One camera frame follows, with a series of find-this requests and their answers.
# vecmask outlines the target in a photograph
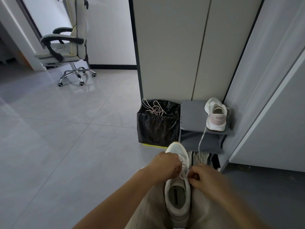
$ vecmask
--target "person's left arm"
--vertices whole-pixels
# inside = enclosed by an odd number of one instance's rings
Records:
[[[87,214],[73,229],[124,229],[152,186],[176,178],[182,168],[177,154],[159,153],[152,162]]]

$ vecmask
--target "chair backrest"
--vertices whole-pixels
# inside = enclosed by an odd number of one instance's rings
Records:
[[[83,38],[84,43],[77,45],[71,44],[71,54],[78,55],[80,59],[86,58],[87,46],[87,24],[86,24],[86,0],[65,0],[67,4],[68,15],[73,27],[71,36]]]

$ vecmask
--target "person's left hand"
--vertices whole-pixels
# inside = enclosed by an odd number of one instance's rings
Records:
[[[179,160],[178,154],[161,152],[145,169],[153,177],[155,183],[166,182],[179,176],[182,162]]]

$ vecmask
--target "gray shoe rack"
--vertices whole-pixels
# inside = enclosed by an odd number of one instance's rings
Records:
[[[198,152],[198,145],[206,127],[208,117],[208,114],[204,111],[206,102],[207,101],[191,100],[184,100],[181,102],[179,142],[187,151]],[[200,151],[211,154],[223,153],[221,148],[222,142],[225,135],[231,133],[232,131],[228,124],[228,120],[223,132],[213,131],[207,128],[200,144]]]

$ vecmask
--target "beige pants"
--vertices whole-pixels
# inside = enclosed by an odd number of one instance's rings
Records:
[[[172,229],[172,222],[164,200],[164,184],[152,187],[143,198],[125,229]],[[189,229],[238,228],[230,216],[203,193],[192,189]]]

